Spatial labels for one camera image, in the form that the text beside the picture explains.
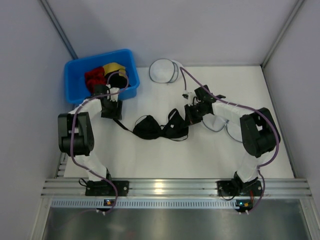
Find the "black bra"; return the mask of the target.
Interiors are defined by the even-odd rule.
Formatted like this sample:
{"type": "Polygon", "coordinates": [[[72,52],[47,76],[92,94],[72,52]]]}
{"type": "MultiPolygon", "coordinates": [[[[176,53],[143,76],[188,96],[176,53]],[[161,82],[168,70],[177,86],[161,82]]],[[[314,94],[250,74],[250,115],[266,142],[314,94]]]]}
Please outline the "black bra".
{"type": "Polygon", "coordinates": [[[114,119],[122,129],[131,132],[143,140],[156,140],[165,138],[175,142],[181,142],[189,137],[189,127],[181,117],[179,111],[174,108],[168,114],[168,122],[160,125],[153,116],[143,115],[134,124],[133,130],[129,130],[119,120],[114,119]]]}

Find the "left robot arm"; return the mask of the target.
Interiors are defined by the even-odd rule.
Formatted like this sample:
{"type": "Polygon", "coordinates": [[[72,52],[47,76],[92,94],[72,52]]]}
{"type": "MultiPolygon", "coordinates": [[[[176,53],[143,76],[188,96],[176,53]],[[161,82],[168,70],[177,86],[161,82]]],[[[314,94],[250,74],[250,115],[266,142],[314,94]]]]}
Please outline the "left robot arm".
{"type": "Polygon", "coordinates": [[[118,87],[98,84],[91,97],[87,97],[74,110],[58,116],[58,146],[62,153],[71,157],[72,162],[86,171],[92,182],[112,181],[111,174],[97,157],[92,120],[103,111],[117,110],[118,87]]]}

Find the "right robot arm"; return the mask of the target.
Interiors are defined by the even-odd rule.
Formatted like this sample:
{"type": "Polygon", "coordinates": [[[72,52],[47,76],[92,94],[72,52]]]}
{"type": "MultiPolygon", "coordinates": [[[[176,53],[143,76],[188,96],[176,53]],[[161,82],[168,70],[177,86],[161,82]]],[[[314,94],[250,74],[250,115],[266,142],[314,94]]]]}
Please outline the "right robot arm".
{"type": "Polygon", "coordinates": [[[187,100],[184,106],[187,126],[202,122],[205,115],[214,115],[240,127],[246,154],[234,178],[243,184],[255,180],[260,158],[277,148],[281,140],[270,111],[265,107],[256,110],[228,102],[223,95],[211,96],[207,85],[194,93],[184,91],[182,96],[187,100]]]}

